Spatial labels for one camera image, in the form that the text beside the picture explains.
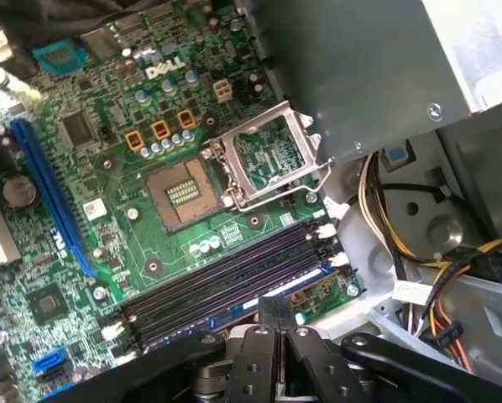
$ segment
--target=integrated circuit chip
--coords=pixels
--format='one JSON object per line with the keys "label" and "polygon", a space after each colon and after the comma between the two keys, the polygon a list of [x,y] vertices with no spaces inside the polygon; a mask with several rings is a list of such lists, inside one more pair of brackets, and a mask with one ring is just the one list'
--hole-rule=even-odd
{"label": "integrated circuit chip", "polygon": [[94,143],[94,133],[83,111],[71,113],[61,121],[73,147],[82,148]]}
{"label": "integrated circuit chip", "polygon": [[174,232],[220,210],[216,192],[199,159],[150,174],[147,188],[168,232]]}
{"label": "integrated circuit chip", "polygon": [[34,321],[43,326],[54,320],[66,317],[68,306],[57,283],[52,283],[25,296]]}

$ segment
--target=label sticker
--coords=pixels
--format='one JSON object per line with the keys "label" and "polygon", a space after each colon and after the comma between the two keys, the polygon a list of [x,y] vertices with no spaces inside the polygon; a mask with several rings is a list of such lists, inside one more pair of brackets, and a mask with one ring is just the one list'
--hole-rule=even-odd
{"label": "label sticker", "polygon": [[431,285],[397,280],[395,281],[395,288],[393,288],[393,299],[424,306],[431,291]]}
{"label": "label sticker", "polygon": [[89,221],[96,220],[97,218],[103,217],[107,214],[106,206],[103,204],[101,198],[89,201],[83,205],[83,211]]}

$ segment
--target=screw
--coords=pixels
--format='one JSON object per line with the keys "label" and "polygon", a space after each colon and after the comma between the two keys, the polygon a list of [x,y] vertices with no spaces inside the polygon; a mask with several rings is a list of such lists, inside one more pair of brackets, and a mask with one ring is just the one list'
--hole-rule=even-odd
{"label": "screw", "polygon": [[135,221],[139,218],[139,210],[137,208],[129,208],[126,215],[130,220]]}
{"label": "screw", "polygon": [[316,195],[316,193],[310,191],[309,193],[306,194],[305,200],[309,204],[315,204],[316,202],[318,202],[318,196]]}
{"label": "screw", "polygon": [[107,291],[103,287],[97,287],[92,291],[92,297],[97,301],[105,300],[106,296]]}
{"label": "screw", "polygon": [[260,334],[260,335],[265,335],[265,334],[268,334],[269,333],[269,330],[265,327],[257,327],[256,329],[254,329],[254,333],[255,334]]}
{"label": "screw", "polygon": [[223,205],[225,207],[232,207],[232,206],[234,206],[234,200],[229,195],[223,196],[223,198],[221,200],[222,200]]}
{"label": "screw", "polygon": [[431,103],[428,105],[426,114],[434,122],[441,122],[443,120],[442,107],[437,103]]}
{"label": "screw", "polygon": [[212,149],[203,149],[201,150],[201,157],[205,160],[209,160],[212,157]]}
{"label": "screw", "polygon": [[201,339],[201,343],[203,344],[212,344],[214,342],[216,342],[216,338],[211,335],[207,335]]}
{"label": "screw", "polygon": [[298,336],[308,336],[309,335],[309,329],[307,329],[306,327],[299,327],[295,330],[295,334],[297,334]]}
{"label": "screw", "polygon": [[352,339],[352,343],[354,343],[356,346],[366,346],[369,342],[367,342],[366,338],[363,338],[361,336],[356,336],[355,338]]}
{"label": "screw", "polygon": [[359,295],[359,288],[355,284],[351,284],[346,289],[346,293],[349,296],[358,296]]}
{"label": "screw", "polygon": [[238,18],[231,19],[231,22],[228,26],[228,28],[233,31],[233,32],[238,32],[241,31],[243,26],[242,26],[242,21]]}

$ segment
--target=capacitor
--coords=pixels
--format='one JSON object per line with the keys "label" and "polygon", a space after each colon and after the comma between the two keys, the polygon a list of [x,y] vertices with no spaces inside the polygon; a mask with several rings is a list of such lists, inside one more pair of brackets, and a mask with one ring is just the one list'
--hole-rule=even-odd
{"label": "capacitor", "polygon": [[3,186],[3,197],[12,208],[31,207],[39,200],[36,187],[27,176],[8,178]]}
{"label": "capacitor", "polygon": [[163,80],[161,82],[161,89],[167,95],[175,95],[175,92],[176,92],[175,83],[173,81],[169,80],[169,79]]}
{"label": "capacitor", "polygon": [[197,73],[197,70],[188,70],[184,77],[190,86],[196,86],[199,84],[199,74]]}
{"label": "capacitor", "polygon": [[251,73],[249,75],[249,83],[252,84],[253,86],[259,82],[259,75],[256,73]]}
{"label": "capacitor", "polygon": [[211,4],[205,4],[202,6],[202,13],[206,17],[206,19],[212,18],[214,15],[214,7]]}
{"label": "capacitor", "polygon": [[142,156],[143,158],[150,158],[150,157],[152,157],[152,154],[153,154],[153,153],[152,153],[152,150],[151,150],[149,147],[143,147],[143,148],[139,151],[139,153],[141,154],[141,156]]}
{"label": "capacitor", "polygon": [[195,38],[195,49],[198,53],[201,53],[205,49],[205,41],[202,35],[198,35]]}
{"label": "capacitor", "polygon": [[240,18],[233,18],[231,19],[228,28],[233,32],[241,31],[243,28],[243,22]]}
{"label": "capacitor", "polygon": [[171,138],[174,145],[181,145],[184,142],[184,140],[182,140],[182,136],[180,136],[179,134],[173,134],[173,137]]}
{"label": "capacitor", "polygon": [[173,142],[170,139],[161,140],[161,148],[168,150],[173,148]]}
{"label": "capacitor", "polygon": [[122,63],[117,63],[114,70],[117,77],[121,80],[126,80],[128,78],[128,69]]}
{"label": "capacitor", "polygon": [[195,134],[193,134],[193,132],[187,128],[182,132],[182,138],[184,139],[184,141],[193,141]]}
{"label": "capacitor", "polygon": [[199,249],[202,254],[207,254],[210,251],[210,243],[206,240],[199,243]]}
{"label": "capacitor", "polygon": [[135,92],[135,100],[139,102],[141,105],[149,105],[152,98],[147,94],[145,90],[139,90]]}
{"label": "capacitor", "polygon": [[210,237],[208,243],[210,244],[210,248],[218,249],[221,246],[221,238],[219,238],[217,235],[214,235]]}
{"label": "capacitor", "polygon": [[126,67],[126,71],[130,76],[135,76],[137,73],[139,73],[139,70],[137,68],[137,65],[135,64],[135,61],[128,59],[124,63],[124,66]]}
{"label": "capacitor", "polygon": [[199,245],[194,243],[190,246],[190,255],[197,256],[200,253],[201,253],[201,247]]}
{"label": "capacitor", "polygon": [[307,322],[307,317],[306,317],[305,313],[303,313],[303,312],[296,313],[294,318],[295,318],[295,322],[299,326],[305,325],[305,323]]}
{"label": "capacitor", "polygon": [[152,152],[154,154],[159,154],[159,153],[163,152],[163,150],[164,150],[164,149],[161,148],[161,145],[159,145],[159,143],[153,143],[150,146],[150,149],[152,150]]}
{"label": "capacitor", "polygon": [[212,17],[208,20],[208,28],[210,28],[210,31],[214,35],[217,35],[221,32],[221,24],[219,23],[219,20],[215,17]]}
{"label": "capacitor", "polygon": [[0,136],[4,136],[5,134],[7,134],[7,128],[0,124]]}

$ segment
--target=chip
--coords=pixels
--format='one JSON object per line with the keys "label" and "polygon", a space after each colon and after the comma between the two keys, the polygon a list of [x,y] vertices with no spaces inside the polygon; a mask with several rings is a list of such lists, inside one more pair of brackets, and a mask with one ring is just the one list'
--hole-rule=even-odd
{"label": "chip", "polygon": [[170,130],[165,120],[160,120],[154,123],[152,126],[150,126],[150,128],[152,129],[154,137],[156,137],[158,140],[163,140],[170,136]]}
{"label": "chip", "polygon": [[136,122],[140,122],[144,119],[144,115],[141,111],[135,111],[133,113],[133,119],[136,121]]}
{"label": "chip", "polygon": [[62,123],[73,147],[82,148],[94,143],[94,133],[83,111],[63,117]]}
{"label": "chip", "polygon": [[51,283],[25,296],[34,321],[43,326],[68,315],[65,297],[60,292],[57,283]]}
{"label": "chip", "polygon": [[83,342],[75,342],[75,343],[72,343],[68,349],[70,350],[71,354],[73,356],[78,356],[80,354],[83,353],[84,351],[84,348],[83,348]]}
{"label": "chip", "polygon": [[165,112],[167,109],[169,109],[169,103],[167,101],[160,102],[159,109],[161,109],[162,112]]}
{"label": "chip", "polygon": [[18,116],[24,112],[25,112],[25,106],[21,102],[17,103],[16,105],[12,105],[8,109],[8,113],[10,113],[11,116]]}
{"label": "chip", "polygon": [[221,208],[199,159],[158,170],[147,177],[146,185],[169,232],[202,220]]}
{"label": "chip", "polygon": [[78,86],[80,87],[80,90],[87,91],[87,90],[90,90],[92,88],[92,83],[91,83],[90,80],[81,80],[78,83]]}
{"label": "chip", "polygon": [[182,128],[195,128],[197,125],[195,117],[189,109],[185,109],[176,115]]}
{"label": "chip", "polygon": [[137,130],[126,134],[125,138],[128,147],[135,153],[139,152],[145,145],[143,136]]}

